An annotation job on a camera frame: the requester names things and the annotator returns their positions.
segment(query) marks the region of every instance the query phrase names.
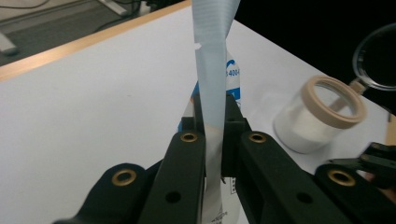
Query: jar lid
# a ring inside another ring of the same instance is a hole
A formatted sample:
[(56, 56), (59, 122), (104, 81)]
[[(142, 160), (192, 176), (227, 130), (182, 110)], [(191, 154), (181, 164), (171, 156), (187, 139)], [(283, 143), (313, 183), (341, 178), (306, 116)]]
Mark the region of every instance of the jar lid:
[[(332, 104), (326, 105), (320, 100), (315, 87), (322, 87), (338, 95)], [(338, 129), (348, 129), (364, 120), (366, 108), (361, 97), (347, 84), (333, 77), (324, 75), (311, 77), (301, 89), (302, 100), (306, 108), (323, 123)], [(348, 106), (351, 115), (339, 111)]]

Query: white table surface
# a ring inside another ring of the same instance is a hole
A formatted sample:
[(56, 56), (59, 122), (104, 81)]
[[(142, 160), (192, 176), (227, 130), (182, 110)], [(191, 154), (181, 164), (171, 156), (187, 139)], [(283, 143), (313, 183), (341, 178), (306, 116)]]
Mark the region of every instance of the white table surface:
[[(237, 21), (227, 45), (241, 69), (244, 117), (276, 137), (275, 115), (323, 73)], [(187, 7), (1, 82), (0, 223), (72, 217), (108, 168), (160, 160), (196, 82), (194, 57)], [(364, 102), (367, 119), (327, 147), (286, 151), (313, 173), (327, 159), (384, 143), (388, 113)]]

